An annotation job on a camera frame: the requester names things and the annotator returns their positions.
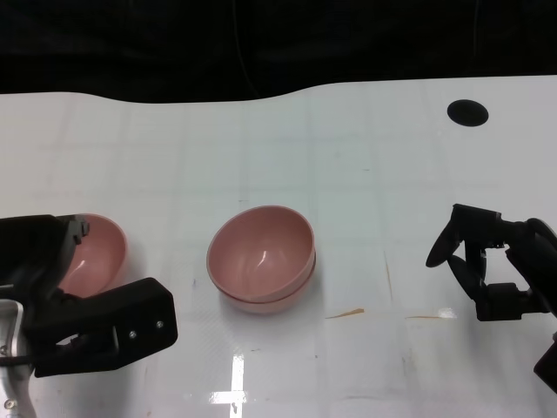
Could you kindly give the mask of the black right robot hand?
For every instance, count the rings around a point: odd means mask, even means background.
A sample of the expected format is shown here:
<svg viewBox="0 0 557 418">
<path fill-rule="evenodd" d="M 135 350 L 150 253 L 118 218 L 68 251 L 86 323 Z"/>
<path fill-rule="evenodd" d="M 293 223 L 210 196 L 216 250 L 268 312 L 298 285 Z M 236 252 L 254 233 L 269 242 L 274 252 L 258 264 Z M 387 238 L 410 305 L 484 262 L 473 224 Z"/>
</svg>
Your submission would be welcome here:
<svg viewBox="0 0 557 418">
<path fill-rule="evenodd" d="M 487 284 L 487 250 L 506 250 L 529 288 Z M 504 220 L 499 212 L 455 204 L 426 266 L 447 263 L 480 321 L 519 320 L 523 314 L 556 313 L 556 233 L 544 221 Z"/>
</svg>

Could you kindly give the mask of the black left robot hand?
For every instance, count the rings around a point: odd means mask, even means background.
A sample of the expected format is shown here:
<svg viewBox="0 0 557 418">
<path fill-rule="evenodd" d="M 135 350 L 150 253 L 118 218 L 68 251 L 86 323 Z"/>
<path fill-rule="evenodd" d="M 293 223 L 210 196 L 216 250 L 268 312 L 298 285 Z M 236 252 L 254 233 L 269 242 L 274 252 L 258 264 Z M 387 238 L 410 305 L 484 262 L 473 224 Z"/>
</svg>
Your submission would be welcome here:
<svg viewBox="0 0 557 418">
<path fill-rule="evenodd" d="M 2 219 L 1 298 L 25 306 L 50 299 L 89 230 L 81 215 Z"/>
</svg>

